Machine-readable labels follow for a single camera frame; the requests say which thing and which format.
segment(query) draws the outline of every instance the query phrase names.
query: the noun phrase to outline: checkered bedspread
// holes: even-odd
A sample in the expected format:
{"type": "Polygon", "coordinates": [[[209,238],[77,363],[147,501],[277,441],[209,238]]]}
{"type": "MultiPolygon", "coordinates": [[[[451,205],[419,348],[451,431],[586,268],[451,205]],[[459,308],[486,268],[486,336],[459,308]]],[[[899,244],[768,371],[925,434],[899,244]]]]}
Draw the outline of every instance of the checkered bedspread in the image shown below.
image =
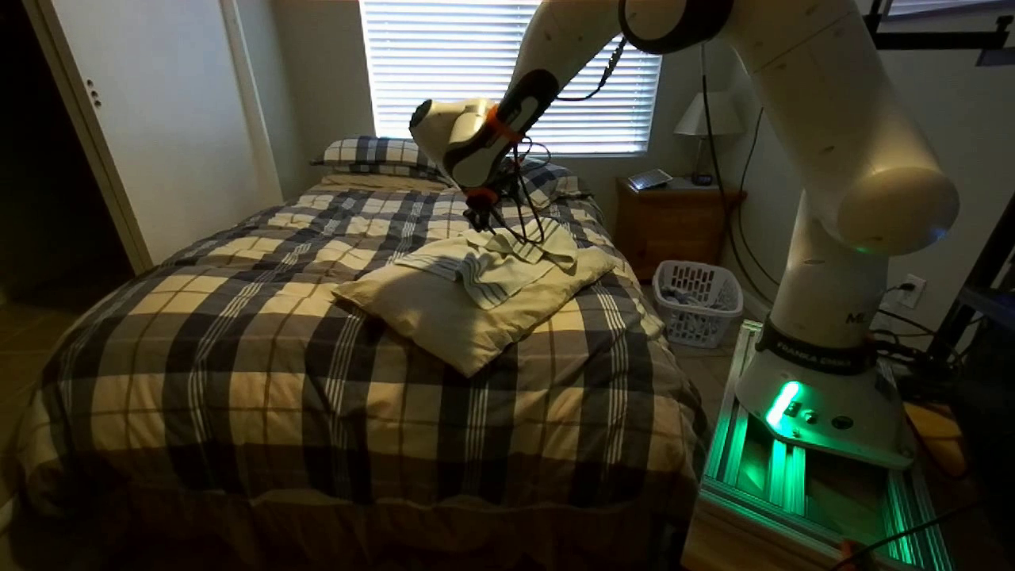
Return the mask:
{"type": "MultiPolygon", "coordinates": [[[[545,217],[610,244],[573,182],[531,182],[545,217]]],[[[440,182],[331,175],[127,281],[43,368],[20,454],[32,505],[70,512],[124,482],[669,505],[696,480],[702,415],[625,264],[475,378],[335,306],[335,279],[459,233],[463,199],[440,182]]]]}

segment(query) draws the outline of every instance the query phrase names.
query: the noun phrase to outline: window blinds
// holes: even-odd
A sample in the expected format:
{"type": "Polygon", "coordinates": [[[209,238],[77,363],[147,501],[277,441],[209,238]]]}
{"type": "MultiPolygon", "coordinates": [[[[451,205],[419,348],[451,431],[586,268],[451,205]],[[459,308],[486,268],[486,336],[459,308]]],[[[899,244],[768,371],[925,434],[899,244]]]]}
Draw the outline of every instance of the window blinds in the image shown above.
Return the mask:
{"type": "MultiPolygon", "coordinates": [[[[376,136],[409,136],[425,100],[504,100],[513,57],[540,0],[360,0],[376,136]]],[[[595,90],[614,40],[562,100],[595,90]]],[[[625,49],[591,102],[554,102],[531,136],[554,157],[635,157],[651,143],[659,57],[625,49]]]]}

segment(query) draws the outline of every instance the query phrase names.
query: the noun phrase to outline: folded blanket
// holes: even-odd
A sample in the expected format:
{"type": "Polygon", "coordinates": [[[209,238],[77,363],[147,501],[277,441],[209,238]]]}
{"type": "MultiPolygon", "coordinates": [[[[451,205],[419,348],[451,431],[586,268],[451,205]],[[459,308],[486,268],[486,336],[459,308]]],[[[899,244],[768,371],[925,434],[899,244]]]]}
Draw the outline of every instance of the folded blanket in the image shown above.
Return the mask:
{"type": "Polygon", "coordinates": [[[475,376],[512,343],[568,306],[582,285],[614,268],[599,247],[573,247],[562,224],[545,240],[512,233],[432,240],[335,296],[386,322],[451,368],[475,376]]]}

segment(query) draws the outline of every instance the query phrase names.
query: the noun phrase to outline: wooden nightstand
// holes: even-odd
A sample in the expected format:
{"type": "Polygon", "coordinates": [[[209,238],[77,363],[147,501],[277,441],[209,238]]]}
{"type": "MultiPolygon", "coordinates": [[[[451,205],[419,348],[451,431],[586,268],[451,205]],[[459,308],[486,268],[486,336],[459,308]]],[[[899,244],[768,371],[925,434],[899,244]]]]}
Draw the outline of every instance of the wooden nightstand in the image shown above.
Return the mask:
{"type": "Polygon", "coordinates": [[[721,264],[729,213],[742,204],[740,189],[696,188],[674,182],[664,189],[631,189],[625,177],[618,193],[618,247],[639,279],[651,279],[659,260],[721,264]]]}

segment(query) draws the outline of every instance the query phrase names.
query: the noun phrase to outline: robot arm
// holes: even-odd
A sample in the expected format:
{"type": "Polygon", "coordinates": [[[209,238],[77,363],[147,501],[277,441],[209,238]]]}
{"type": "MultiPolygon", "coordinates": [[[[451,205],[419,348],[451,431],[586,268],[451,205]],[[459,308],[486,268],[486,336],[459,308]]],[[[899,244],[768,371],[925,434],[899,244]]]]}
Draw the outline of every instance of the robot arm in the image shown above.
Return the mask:
{"type": "Polygon", "coordinates": [[[807,409],[807,421],[770,421],[775,431],[857,460],[905,462],[890,452],[894,404],[862,378],[867,336],[887,257],[938,240],[958,197],[890,91],[852,0],[542,0],[504,102],[425,102],[409,124],[414,143],[459,182],[468,205],[492,211],[504,152],[618,31],[644,50],[725,38],[803,182],[745,405],[765,415],[782,378],[807,378],[813,399],[789,405],[807,409]]]}
{"type": "Polygon", "coordinates": [[[840,244],[907,255],[953,224],[955,188],[901,112],[852,0],[542,0],[506,96],[419,106],[414,143],[463,189],[492,188],[504,152],[618,31],[644,50],[725,38],[797,164],[808,213],[840,244]]]}

